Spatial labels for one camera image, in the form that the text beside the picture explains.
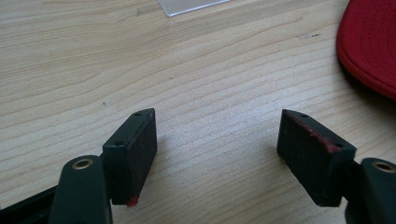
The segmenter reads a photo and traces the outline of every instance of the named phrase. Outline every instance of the metal rivet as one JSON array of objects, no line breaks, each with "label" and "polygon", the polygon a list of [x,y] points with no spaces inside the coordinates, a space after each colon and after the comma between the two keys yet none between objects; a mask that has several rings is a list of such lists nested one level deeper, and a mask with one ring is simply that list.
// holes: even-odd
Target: metal rivet
[{"label": "metal rivet", "polygon": [[83,170],[85,168],[88,168],[92,164],[93,164],[93,160],[91,160],[91,159],[82,159],[82,160],[79,160],[79,161],[76,161],[75,163],[73,163],[72,167],[75,170]]},{"label": "metal rivet", "polygon": [[382,172],[386,172],[390,174],[396,173],[396,168],[382,161],[374,161],[373,166]]}]

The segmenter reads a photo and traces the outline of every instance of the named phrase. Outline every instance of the transparent plastic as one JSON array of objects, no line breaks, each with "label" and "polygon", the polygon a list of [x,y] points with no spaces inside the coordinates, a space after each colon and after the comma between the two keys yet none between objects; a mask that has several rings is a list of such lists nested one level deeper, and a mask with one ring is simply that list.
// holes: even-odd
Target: transparent plastic
[{"label": "transparent plastic", "polygon": [[158,0],[168,17],[203,7],[211,7],[228,1],[229,0]]}]

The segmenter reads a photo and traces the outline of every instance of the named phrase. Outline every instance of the red fabric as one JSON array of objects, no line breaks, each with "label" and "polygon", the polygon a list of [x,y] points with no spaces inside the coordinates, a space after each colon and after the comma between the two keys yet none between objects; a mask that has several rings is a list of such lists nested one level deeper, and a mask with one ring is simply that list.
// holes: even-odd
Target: red fabric
[{"label": "red fabric", "polygon": [[350,0],[337,54],[355,78],[396,101],[396,0]]}]

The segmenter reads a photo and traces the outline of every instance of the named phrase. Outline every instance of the wood grain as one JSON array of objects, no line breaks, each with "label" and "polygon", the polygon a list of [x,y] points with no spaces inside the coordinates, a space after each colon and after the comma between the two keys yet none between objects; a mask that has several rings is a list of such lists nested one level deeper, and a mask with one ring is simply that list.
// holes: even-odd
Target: wood grain
[{"label": "wood grain", "polygon": [[395,103],[342,69],[346,0],[235,0],[167,18],[155,0],[0,2],[0,205],[57,184],[133,112],[159,151],[115,223],[345,223],[276,154],[282,108],[396,162]]}]

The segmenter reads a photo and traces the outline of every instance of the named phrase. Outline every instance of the black clamp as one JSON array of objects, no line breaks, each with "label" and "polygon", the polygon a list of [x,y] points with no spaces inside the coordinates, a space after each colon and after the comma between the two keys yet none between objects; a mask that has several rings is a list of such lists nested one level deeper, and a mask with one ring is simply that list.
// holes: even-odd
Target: black clamp
[{"label": "black clamp", "polygon": [[155,110],[132,114],[103,153],[69,161],[59,185],[0,211],[3,223],[112,223],[113,204],[132,205],[157,153]]},{"label": "black clamp", "polygon": [[356,148],[311,117],[283,110],[277,153],[319,206],[348,200],[348,224],[396,223],[396,165],[353,161]]}]

